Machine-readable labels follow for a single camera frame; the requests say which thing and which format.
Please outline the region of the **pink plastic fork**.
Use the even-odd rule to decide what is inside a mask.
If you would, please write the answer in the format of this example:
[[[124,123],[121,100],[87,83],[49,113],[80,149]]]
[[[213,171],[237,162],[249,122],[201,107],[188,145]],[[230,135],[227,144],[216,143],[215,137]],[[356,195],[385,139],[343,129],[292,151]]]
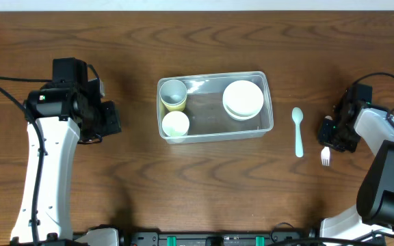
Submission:
[[[321,164],[324,167],[330,166],[330,148],[325,146],[321,151]]]

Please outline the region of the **mint green plastic spoon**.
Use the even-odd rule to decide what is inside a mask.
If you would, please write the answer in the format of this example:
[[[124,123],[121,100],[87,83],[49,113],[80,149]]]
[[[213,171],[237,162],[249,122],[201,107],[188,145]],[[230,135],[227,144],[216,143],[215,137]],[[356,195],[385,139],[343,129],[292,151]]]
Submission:
[[[302,135],[301,135],[301,129],[300,129],[300,125],[301,125],[304,115],[303,115],[301,108],[294,107],[292,110],[291,117],[292,117],[292,120],[295,124],[295,155],[298,158],[301,158],[304,156],[304,148],[303,148]]]

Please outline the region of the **yellow plastic cup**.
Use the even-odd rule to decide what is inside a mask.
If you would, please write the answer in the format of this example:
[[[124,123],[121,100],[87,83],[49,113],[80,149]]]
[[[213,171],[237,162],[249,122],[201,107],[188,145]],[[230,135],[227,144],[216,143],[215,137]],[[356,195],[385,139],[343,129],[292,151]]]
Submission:
[[[186,98],[176,103],[169,103],[161,98],[161,102],[168,111],[184,111],[186,107]]]

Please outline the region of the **white plastic cup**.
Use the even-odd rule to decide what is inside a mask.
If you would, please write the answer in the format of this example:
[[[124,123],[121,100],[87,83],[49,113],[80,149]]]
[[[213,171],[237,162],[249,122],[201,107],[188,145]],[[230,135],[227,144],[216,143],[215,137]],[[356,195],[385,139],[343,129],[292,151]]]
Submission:
[[[161,123],[163,132],[169,137],[187,135],[189,126],[189,118],[182,111],[167,113]]]

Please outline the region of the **grey plastic cup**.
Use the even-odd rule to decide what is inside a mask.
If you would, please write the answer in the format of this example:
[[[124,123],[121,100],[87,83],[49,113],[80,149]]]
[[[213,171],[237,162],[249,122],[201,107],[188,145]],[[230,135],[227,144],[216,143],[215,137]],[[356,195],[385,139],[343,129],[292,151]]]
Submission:
[[[187,98],[187,87],[180,80],[168,80],[160,87],[160,97],[167,105],[179,105]]]

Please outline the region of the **clear plastic container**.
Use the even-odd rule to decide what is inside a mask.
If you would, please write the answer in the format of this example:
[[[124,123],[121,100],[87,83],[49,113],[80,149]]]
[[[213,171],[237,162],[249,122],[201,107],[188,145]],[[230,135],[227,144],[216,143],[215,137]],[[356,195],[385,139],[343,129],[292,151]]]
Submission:
[[[261,71],[227,72],[176,77],[187,88],[184,114],[190,126],[186,135],[170,137],[162,129],[162,120],[169,112],[157,95],[157,121],[160,136],[168,144],[191,144],[198,142],[226,141],[262,137],[273,129],[272,100],[267,78]],[[226,87],[239,80],[257,85],[263,93],[263,107],[253,118],[234,120],[222,105]]]

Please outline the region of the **white plastic bowl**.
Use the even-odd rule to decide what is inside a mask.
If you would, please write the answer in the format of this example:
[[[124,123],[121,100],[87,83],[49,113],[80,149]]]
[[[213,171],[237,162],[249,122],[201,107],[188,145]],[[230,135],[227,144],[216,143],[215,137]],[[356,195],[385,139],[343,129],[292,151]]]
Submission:
[[[258,115],[262,110],[264,96],[255,83],[239,80],[226,87],[222,95],[222,104],[232,119],[246,121]]]

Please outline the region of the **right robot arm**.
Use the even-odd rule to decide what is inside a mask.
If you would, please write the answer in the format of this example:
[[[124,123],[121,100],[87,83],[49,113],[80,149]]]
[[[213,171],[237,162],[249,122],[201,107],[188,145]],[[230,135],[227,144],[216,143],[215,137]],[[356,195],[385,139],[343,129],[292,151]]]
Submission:
[[[321,124],[321,145],[354,152],[364,140],[375,156],[356,204],[322,220],[321,237],[356,240],[372,232],[394,235],[394,119],[384,107],[371,103],[372,91],[369,85],[350,86],[334,108],[334,119],[324,119]]]

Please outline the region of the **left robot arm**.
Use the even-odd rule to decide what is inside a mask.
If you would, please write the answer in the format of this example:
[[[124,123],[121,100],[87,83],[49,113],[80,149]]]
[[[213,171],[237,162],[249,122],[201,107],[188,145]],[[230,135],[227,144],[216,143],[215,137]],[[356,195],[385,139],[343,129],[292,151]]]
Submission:
[[[75,235],[70,219],[73,159],[78,145],[99,144],[121,131],[118,110],[103,101],[94,67],[74,57],[53,60],[51,81],[24,102],[29,157],[11,245],[120,245],[117,228],[100,225]]]

